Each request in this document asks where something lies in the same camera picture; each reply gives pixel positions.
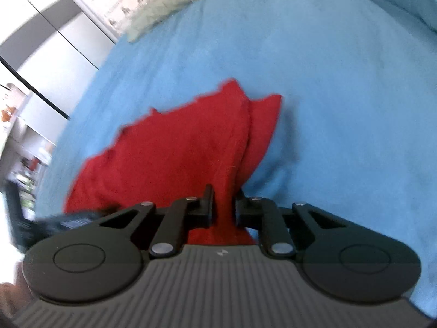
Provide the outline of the blue bed sheet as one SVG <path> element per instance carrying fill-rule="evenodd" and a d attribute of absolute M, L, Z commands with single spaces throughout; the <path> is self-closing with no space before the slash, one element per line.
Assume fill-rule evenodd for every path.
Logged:
<path fill-rule="evenodd" d="M 436 34 L 383 0 L 200 0 L 120 39 L 82 96 L 36 200 L 61 212 L 85 159 L 154 107 L 235 78 L 283 97 L 245 192 L 305 201 L 411 246 L 411 299 L 436 314 Z"/>

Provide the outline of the red knit sweater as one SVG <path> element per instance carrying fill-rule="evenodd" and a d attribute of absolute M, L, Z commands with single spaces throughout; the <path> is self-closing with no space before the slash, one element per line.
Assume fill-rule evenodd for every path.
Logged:
<path fill-rule="evenodd" d="M 190 230 L 189 243 L 250 245 L 247 231 L 233 223 L 231 201 L 263 159 L 281 105 L 278 94 L 248 98 L 232 79 L 182 107 L 153 110 L 84 162 L 64 212 L 122 210 L 143 201 L 167 207 L 211 185 L 216 221 Z"/>

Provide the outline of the white shelf unit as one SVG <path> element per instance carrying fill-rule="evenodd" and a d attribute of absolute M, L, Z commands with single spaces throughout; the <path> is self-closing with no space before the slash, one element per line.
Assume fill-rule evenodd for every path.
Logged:
<path fill-rule="evenodd" d="M 25 212 L 34 210 L 53 152 L 53 143 L 34 131 L 22 116 L 31 98 L 31 92 L 13 83 L 1 85 L 1 186 L 7 180 L 18 183 Z"/>

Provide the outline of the white wardrobe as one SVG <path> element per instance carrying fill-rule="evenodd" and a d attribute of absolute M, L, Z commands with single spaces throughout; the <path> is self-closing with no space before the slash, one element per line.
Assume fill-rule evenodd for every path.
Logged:
<path fill-rule="evenodd" d="M 113 45 L 73 0 L 1 0 L 1 57 L 65 115 Z"/>

